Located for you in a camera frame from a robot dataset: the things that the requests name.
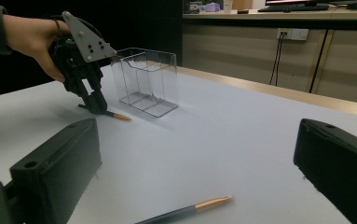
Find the pen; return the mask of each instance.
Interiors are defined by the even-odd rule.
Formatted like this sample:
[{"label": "pen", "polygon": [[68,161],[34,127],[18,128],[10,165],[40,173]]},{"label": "pen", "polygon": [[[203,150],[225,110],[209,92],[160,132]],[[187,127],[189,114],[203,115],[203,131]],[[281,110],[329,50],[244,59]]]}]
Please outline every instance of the pen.
[{"label": "pen", "polygon": [[[81,108],[87,108],[85,105],[78,105],[78,106],[81,107]],[[116,118],[116,119],[123,119],[123,120],[126,120],[126,121],[131,121],[131,118],[129,118],[127,116],[124,116],[124,115],[121,115],[121,114],[117,114],[117,113],[113,113],[113,112],[110,112],[110,111],[104,111],[103,115],[106,115],[106,116],[109,116],[109,117],[112,117],[112,118]]]},{"label": "pen", "polygon": [[223,198],[215,198],[203,203],[197,203],[194,205],[190,205],[188,207],[184,207],[169,213],[165,213],[163,215],[157,217],[151,217],[147,220],[137,222],[135,224],[163,224],[163,223],[170,223],[176,221],[178,219],[189,217],[195,215],[196,213],[203,212],[207,209],[215,207],[221,203],[225,203],[229,201],[233,196],[226,196]]}]

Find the gold pen tip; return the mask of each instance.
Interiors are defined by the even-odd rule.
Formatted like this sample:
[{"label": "gold pen tip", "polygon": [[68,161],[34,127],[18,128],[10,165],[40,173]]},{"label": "gold pen tip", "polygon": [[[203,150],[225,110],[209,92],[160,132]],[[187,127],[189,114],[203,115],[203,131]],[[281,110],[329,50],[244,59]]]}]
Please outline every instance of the gold pen tip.
[{"label": "gold pen tip", "polygon": [[209,208],[215,207],[218,204],[226,203],[227,201],[230,201],[230,199],[232,199],[232,198],[233,198],[233,195],[222,197],[222,198],[215,198],[215,199],[211,199],[209,201],[203,202],[203,203],[197,203],[195,206],[196,206],[196,209],[198,212],[202,212]]},{"label": "gold pen tip", "polygon": [[120,114],[115,114],[114,117],[117,118],[117,119],[124,119],[126,121],[131,121],[131,118],[126,117],[124,115],[120,115]]}]

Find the cabinet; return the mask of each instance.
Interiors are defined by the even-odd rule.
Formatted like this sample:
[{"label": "cabinet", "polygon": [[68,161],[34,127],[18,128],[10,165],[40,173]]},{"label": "cabinet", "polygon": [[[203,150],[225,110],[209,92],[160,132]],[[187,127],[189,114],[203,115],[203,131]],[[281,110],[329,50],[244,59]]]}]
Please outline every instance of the cabinet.
[{"label": "cabinet", "polygon": [[[357,102],[357,12],[333,10],[184,16],[183,66]],[[278,59],[277,29],[287,25],[309,34],[284,40]]]}]

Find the human hand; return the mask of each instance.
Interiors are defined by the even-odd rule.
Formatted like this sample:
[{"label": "human hand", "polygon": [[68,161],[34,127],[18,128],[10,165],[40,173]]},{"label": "human hand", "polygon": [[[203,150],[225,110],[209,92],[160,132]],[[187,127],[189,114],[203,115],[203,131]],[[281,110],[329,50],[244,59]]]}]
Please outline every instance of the human hand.
[{"label": "human hand", "polygon": [[[59,38],[55,21],[3,15],[7,45],[34,58],[41,68],[53,79],[64,82],[64,76],[49,55],[49,48]],[[62,35],[70,30],[63,21],[58,21]]]}]

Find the electrical outlet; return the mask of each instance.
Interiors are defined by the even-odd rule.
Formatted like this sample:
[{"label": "electrical outlet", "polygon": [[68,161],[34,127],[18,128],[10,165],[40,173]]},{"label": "electrical outlet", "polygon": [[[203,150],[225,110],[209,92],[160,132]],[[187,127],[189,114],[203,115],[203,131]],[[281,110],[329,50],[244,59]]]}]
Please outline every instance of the electrical outlet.
[{"label": "electrical outlet", "polygon": [[280,39],[281,33],[285,33],[283,39],[291,39],[292,36],[292,28],[278,28],[277,30],[277,39]]},{"label": "electrical outlet", "polygon": [[293,40],[306,40],[309,34],[309,29],[293,29],[291,39]]}]

